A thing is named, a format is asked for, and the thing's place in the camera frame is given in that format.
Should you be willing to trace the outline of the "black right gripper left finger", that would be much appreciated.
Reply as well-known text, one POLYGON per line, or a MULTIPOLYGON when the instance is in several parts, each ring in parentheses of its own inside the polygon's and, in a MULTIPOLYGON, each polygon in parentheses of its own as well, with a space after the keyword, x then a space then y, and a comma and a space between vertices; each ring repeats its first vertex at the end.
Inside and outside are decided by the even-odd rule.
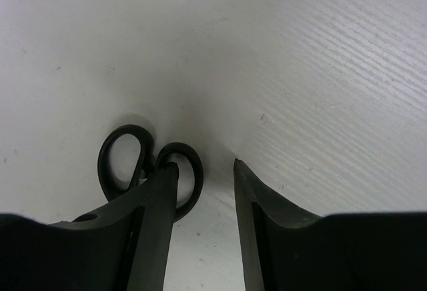
POLYGON ((71 222, 1 215, 2 290, 162 290, 177 201, 173 162, 71 222))

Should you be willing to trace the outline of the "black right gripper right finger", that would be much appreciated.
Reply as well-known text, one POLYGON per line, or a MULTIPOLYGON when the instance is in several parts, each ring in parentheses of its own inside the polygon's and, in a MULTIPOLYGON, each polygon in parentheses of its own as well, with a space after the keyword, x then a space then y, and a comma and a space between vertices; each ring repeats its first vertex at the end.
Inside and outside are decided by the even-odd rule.
POLYGON ((425 290, 426 214, 318 216, 241 160, 234 192, 247 290, 425 290))

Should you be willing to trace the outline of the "black handled scissors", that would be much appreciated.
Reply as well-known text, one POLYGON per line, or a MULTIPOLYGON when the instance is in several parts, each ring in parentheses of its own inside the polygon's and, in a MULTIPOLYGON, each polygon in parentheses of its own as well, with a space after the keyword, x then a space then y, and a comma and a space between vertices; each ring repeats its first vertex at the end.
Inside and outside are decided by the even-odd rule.
POLYGON ((194 186, 188 200, 176 208, 174 221, 177 222, 186 216, 199 200, 204 181, 203 165, 197 152, 185 143, 172 142, 165 145, 156 158, 153 157, 153 149, 154 138, 145 128, 134 124, 118 127, 108 135, 99 151, 97 159, 99 183, 105 197, 110 202, 137 187, 144 180, 149 179, 157 170, 166 166, 171 155, 179 154, 185 157, 191 164, 194 186), (131 135, 136 138, 140 146, 135 169, 126 189, 119 187, 119 182, 114 177, 110 162, 111 150, 114 143, 125 135, 131 135))

